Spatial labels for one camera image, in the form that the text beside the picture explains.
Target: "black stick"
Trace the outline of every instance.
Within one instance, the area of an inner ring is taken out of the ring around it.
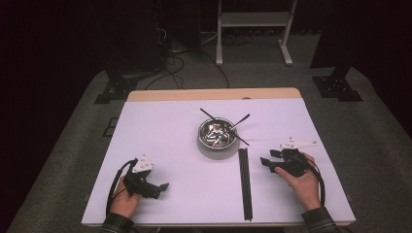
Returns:
[[[236,138],[238,138],[240,141],[242,141],[244,144],[250,146],[245,140],[243,140],[242,138],[240,138],[239,136],[237,136],[236,134],[233,134]]]
[[[245,220],[252,220],[252,193],[249,174],[248,149],[239,149],[240,180],[242,184],[243,211]]]
[[[230,130],[234,129],[234,127],[236,127],[236,125],[238,125],[240,122],[242,122],[243,120],[249,118],[251,115],[247,114],[245,117],[243,117],[241,120],[239,120],[239,122],[235,123]]]
[[[200,111],[202,111],[205,115],[209,116],[212,119],[215,119],[214,117],[212,117],[212,115],[208,114],[206,111],[204,111],[202,108],[200,108]]]

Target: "hand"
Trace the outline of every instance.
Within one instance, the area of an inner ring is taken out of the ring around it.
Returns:
[[[315,159],[312,156],[306,153],[303,154],[310,160],[309,163],[315,163]],[[319,201],[319,182],[310,170],[307,170],[303,176],[298,178],[292,176],[280,167],[275,168],[275,172],[289,183],[300,204],[302,204],[306,211],[311,211],[322,206]]]
[[[125,189],[123,179],[124,177],[120,178],[118,187],[116,188],[114,194],[115,198],[110,207],[110,212],[127,218],[132,218],[136,212],[137,205],[139,204],[140,195],[133,193],[133,195],[130,196]]]

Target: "metal bowl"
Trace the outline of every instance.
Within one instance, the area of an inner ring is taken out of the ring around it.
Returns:
[[[199,127],[198,139],[209,149],[226,149],[236,141],[236,128],[231,127],[233,123],[225,118],[207,119]]]

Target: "table surface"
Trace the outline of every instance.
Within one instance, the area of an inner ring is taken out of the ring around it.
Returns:
[[[248,148],[253,219],[244,219],[239,158],[215,160],[198,149],[197,129],[208,117],[237,122]],[[260,164],[289,137],[316,141],[301,151],[313,155],[326,184],[326,207],[337,224],[355,221],[340,181],[295,88],[145,90],[130,93],[106,153],[83,224],[100,225],[117,170],[145,154],[154,164],[149,183],[170,183],[157,200],[142,199],[139,226],[292,226],[304,212],[288,184]]]

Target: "plaid sleeve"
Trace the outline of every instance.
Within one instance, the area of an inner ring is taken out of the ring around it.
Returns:
[[[129,233],[133,224],[134,222],[125,216],[109,213],[100,227],[99,232]]]
[[[340,232],[325,207],[314,209],[302,214],[310,233]]]

